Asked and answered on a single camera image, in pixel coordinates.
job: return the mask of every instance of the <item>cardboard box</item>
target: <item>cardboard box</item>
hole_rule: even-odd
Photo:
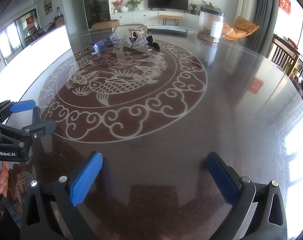
[[[120,26],[119,20],[111,20],[111,21],[106,21],[106,22],[101,22],[101,23],[95,23],[92,25],[93,30],[102,30],[102,29],[107,29],[107,28],[113,28],[113,27],[118,27]]]

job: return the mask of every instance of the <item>jar label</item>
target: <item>jar label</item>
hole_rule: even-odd
[[[220,38],[223,24],[223,22],[213,21],[213,27],[210,36],[214,38]]]

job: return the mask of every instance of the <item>dark cabinet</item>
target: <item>dark cabinet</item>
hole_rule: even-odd
[[[88,28],[97,22],[109,21],[109,0],[84,0]]]

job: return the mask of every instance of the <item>red hanging sign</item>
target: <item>red hanging sign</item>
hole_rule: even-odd
[[[34,18],[33,18],[32,16],[30,16],[30,17],[28,17],[28,18],[26,19],[26,22],[27,22],[27,25],[28,25],[28,24],[31,24],[31,23],[34,22]]]
[[[248,91],[257,95],[258,91],[264,85],[264,82],[258,78],[254,78],[250,86],[248,87]]]
[[[290,15],[290,10],[291,10],[290,0],[279,0],[279,7],[282,8],[288,15]]]

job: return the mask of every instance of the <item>plant pot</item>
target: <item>plant pot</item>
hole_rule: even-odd
[[[127,6],[122,6],[120,10],[121,12],[128,12],[129,8]]]

